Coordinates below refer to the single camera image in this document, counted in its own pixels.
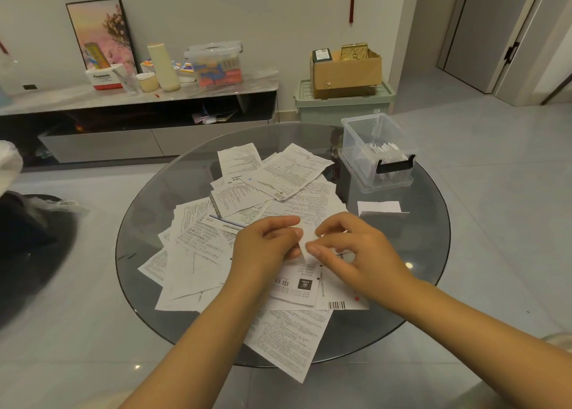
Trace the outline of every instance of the round glass table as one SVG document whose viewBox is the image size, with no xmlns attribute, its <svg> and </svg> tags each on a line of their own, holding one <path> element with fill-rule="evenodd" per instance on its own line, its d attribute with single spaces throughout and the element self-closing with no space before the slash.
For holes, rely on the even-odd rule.
<svg viewBox="0 0 572 409">
<path fill-rule="evenodd" d="M 212 189 L 210 182 L 221 177 L 217 151 L 250 142 L 262 159 L 283 151 L 293 142 L 333 160 L 334 164 L 324 175 L 337 184 L 336 194 L 354 214 L 357 214 L 358 201 L 399 201 L 402 210 L 409 214 L 379 214 L 363 219 L 385 233 L 415 276 L 436 284 L 445 268 L 451 239 L 447 206 L 439 189 L 425 170 L 415 164 L 411 186 L 362 193 L 338 157 L 342 136 L 341 127 L 319 124 L 252 127 L 195 147 L 159 171 L 131 203 L 117 236 L 117 276 L 127 301 L 141 320 L 174 344 L 198 316 L 197 312 L 155 310 L 161 287 L 137 268 L 161 249 L 157 234 L 171 225 L 175 206 L 208 196 Z M 402 318 L 373 302 L 367 311 L 334 311 L 314 362 L 358 351 L 403 323 Z M 249 367 L 272 366 L 244 345 L 234 363 Z"/>
</svg>

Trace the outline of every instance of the pink flower painting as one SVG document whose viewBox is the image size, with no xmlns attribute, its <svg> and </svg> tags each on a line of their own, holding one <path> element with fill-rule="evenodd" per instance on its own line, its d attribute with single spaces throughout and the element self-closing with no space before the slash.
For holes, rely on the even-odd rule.
<svg viewBox="0 0 572 409">
<path fill-rule="evenodd" d="M 137 73 L 137 61 L 121 0 L 75 2 L 67 4 L 67 7 L 87 69 L 95 65 L 85 44 L 97 43 L 109 64 L 123 64 L 128 73 Z"/>
</svg>

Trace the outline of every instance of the forearm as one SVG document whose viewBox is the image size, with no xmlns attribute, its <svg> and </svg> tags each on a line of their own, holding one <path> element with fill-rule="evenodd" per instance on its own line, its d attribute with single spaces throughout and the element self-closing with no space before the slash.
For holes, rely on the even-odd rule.
<svg viewBox="0 0 572 409">
<path fill-rule="evenodd" d="M 259 304 L 247 290 L 223 288 L 122 408 L 210 408 Z"/>
<path fill-rule="evenodd" d="M 419 282 L 402 311 L 513 405 L 567 407 L 572 355 Z"/>
</svg>

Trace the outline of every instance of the picture frame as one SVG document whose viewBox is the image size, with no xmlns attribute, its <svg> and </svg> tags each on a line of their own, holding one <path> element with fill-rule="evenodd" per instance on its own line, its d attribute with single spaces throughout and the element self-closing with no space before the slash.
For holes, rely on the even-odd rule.
<svg viewBox="0 0 572 409">
<path fill-rule="evenodd" d="M 130 74 L 140 72 L 121 0 L 68 2 L 66 8 L 86 70 L 123 64 Z"/>
</svg>

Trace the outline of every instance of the door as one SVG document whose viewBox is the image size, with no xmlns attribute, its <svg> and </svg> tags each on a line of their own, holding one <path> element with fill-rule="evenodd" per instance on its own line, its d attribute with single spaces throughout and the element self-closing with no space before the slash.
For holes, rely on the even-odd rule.
<svg viewBox="0 0 572 409">
<path fill-rule="evenodd" d="M 461 13 L 449 26 L 454 36 L 443 48 L 448 48 L 443 70 L 483 93 L 492 92 L 533 1 L 457 0 Z"/>
</svg>

